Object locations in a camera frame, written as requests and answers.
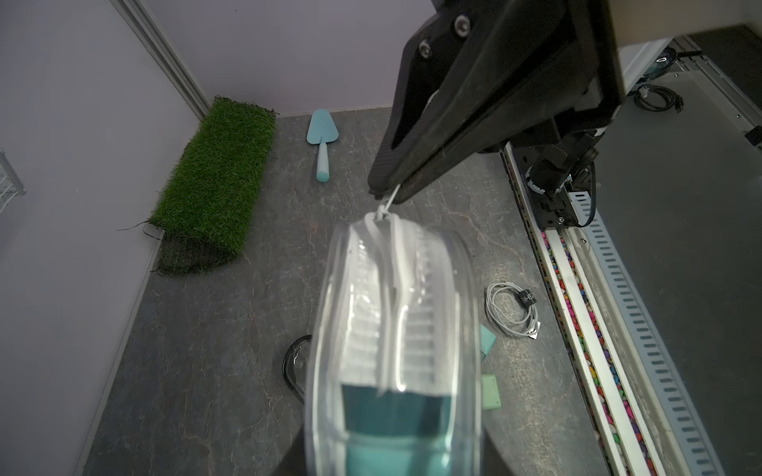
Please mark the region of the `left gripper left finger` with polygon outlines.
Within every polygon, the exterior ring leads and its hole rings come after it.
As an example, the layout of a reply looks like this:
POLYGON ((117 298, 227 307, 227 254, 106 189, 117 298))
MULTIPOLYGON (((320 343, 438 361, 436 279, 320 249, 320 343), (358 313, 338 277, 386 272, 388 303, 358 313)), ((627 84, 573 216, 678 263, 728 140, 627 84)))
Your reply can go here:
POLYGON ((306 449, 305 431, 301 428, 271 475, 308 476, 310 472, 306 449))

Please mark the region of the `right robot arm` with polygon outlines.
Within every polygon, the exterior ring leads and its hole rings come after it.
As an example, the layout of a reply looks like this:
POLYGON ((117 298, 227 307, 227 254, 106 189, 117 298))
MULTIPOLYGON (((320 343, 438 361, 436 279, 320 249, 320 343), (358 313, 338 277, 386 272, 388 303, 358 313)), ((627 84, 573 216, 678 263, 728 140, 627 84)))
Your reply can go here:
POLYGON ((371 194, 406 202, 476 153, 539 148, 542 202, 593 170, 593 131, 625 99, 605 1, 438 1, 408 41, 371 194))

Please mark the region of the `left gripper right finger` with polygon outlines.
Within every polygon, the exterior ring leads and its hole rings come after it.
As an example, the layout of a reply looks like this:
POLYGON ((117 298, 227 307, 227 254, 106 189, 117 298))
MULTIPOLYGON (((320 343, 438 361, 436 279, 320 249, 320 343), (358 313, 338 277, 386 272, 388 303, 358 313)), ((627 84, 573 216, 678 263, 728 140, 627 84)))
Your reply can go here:
POLYGON ((515 476, 487 430, 482 432, 481 458, 482 476, 515 476))

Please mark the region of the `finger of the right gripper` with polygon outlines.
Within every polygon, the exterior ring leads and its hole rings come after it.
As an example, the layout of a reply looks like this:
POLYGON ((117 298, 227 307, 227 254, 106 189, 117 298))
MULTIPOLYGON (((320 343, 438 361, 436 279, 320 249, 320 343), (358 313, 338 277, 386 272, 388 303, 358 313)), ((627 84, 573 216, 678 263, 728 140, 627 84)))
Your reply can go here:
POLYGON ((605 1, 438 1, 402 53, 369 192, 406 202, 469 156, 613 117, 605 1))

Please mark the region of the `teal charger cube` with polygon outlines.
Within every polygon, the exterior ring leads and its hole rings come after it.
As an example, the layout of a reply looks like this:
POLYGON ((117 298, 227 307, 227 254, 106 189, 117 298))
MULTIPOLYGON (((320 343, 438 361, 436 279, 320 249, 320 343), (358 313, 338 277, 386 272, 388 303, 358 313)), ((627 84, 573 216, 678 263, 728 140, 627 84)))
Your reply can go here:
POLYGON ((450 397, 343 386, 348 475, 448 475, 450 397))
POLYGON ((481 354, 481 360, 484 361, 490 352, 492 351, 492 348, 494 347, 494 344, 496 343, 497 337, 496 335, 485 325, 480 325, 480 354, 481 354))

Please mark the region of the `clear round pouch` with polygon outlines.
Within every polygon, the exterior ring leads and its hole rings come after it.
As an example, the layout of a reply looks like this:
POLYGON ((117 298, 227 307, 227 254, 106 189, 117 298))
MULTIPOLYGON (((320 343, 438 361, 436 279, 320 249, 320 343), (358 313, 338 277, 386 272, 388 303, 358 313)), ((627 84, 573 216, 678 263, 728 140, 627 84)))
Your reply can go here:
POLYGON ((453 231, 379 209, 333 234, 305 399, 312 475, 348 475, 343 386, 450 397, 448 475, 481 471, 476 287, 453 231))

